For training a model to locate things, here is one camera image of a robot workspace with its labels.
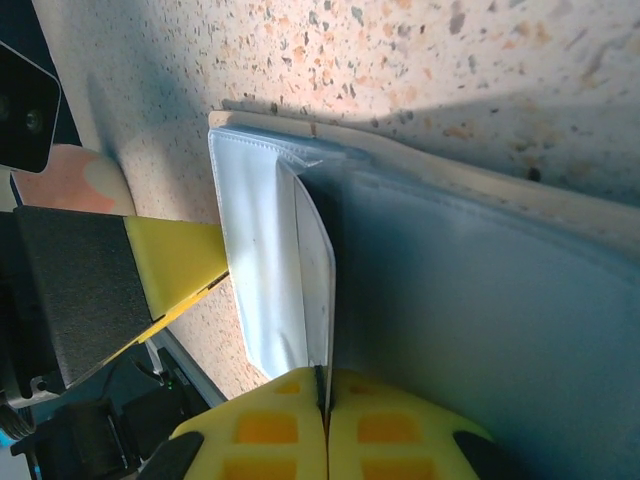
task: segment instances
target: yellow foam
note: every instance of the yellow foam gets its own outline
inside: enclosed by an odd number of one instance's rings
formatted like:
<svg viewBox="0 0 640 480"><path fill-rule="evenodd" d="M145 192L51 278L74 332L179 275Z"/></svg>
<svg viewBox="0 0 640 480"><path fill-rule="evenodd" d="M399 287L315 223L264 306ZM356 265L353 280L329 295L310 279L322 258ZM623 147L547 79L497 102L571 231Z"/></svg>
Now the yellow foam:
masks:
<svg viewBox="0 0 640 480"><path fill-rule="evenodd" d="M185 480L326 480L322 416L312 368L270 383L180 425L204 443Z"/></svg>
<svg viewBox="0 0 640 480"><path fill-rule="evenodd" d="M334 372L331 480L466 480L476 474L452 434L473 422L349 371Z"/></svg>
<svg viewBox="0 0 640 480"><path fill-rule="evenodd" d="M138 274L156 322L142 342L204 297L227 273L219 225L126 217Z"/></svg>

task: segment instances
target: granite countertop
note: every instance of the granite countertop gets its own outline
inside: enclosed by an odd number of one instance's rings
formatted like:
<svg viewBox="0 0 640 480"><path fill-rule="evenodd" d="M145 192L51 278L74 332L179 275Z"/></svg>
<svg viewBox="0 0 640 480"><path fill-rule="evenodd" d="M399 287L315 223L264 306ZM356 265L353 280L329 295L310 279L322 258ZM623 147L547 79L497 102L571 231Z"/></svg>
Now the granite countertop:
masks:
<svg viewBox="0 0 640 480"><path fill-rule="evenodd" d="M121 163L141 215L219 220L206 135L221 108L353 126L640 205L632 0L34 5L84 145ZM228 396L264 382L228 282L171 330Z"/></svg>

